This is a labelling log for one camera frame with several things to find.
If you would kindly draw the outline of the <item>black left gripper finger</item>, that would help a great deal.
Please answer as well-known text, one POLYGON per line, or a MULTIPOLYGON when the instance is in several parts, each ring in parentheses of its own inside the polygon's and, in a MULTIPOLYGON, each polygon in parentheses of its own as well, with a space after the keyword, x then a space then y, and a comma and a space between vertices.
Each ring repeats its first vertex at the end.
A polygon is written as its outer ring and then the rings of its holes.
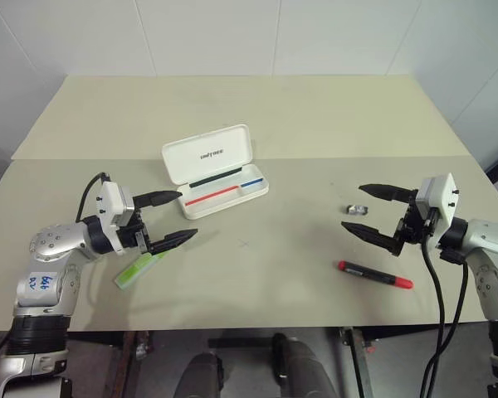
POLYGON ((189 229, 167 234, 162 240, 150 242, 148 245, 148 252, 150 254, 160 254, 175 249, 190 240, 197 233, 198 229, 189 229))
POLYGON ((142 209, 149 206, 162 206, 180 198, 181 196, 182 193, 178 191, 148 192, 133 197, 134 208, 142 209))

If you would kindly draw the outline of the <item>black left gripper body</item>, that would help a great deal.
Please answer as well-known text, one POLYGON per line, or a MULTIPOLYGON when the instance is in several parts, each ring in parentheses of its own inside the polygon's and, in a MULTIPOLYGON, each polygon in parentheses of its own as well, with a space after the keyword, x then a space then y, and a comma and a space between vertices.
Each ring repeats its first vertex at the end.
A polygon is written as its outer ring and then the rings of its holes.
POLYGON ((142 254, 150 252, 151 241, 141 210, 133 213, 129 222, 118 229, 117 235, 123 248, 138 248, 142 254))

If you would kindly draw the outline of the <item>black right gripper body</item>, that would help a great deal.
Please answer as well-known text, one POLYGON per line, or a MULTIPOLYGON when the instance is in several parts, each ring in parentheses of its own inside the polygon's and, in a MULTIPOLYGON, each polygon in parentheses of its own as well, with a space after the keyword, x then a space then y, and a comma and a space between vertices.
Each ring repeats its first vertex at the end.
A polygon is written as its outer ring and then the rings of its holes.
POLYGON ((414 202, 409 204, 393 235, 396 243, 392 248, 392 254, 400 255, 406 243, 416 245, 428 241, 433 235, 438 219, 439 210, 436 207, 431 207, 427 214, 422 216, 414 202))

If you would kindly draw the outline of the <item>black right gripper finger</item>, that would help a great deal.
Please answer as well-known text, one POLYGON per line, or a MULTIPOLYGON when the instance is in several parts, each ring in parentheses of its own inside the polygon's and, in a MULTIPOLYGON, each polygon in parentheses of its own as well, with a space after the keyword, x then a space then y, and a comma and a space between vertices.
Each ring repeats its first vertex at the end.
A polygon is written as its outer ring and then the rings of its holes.
POLYGON ((414 201, 418 193, 417 189, 409 190, 387 184, 364 184, 359 186, 359 190, 378 199, 385 201, 400 201, 403 203, 414 201))
POLYGON ((398 240, 392 236, 383 235, 377 229, 359 223, 342 221, 341 225, 348 232, 371 245, 383 248, 393 255, 400 254, 400 244, 398 243, 398 240))

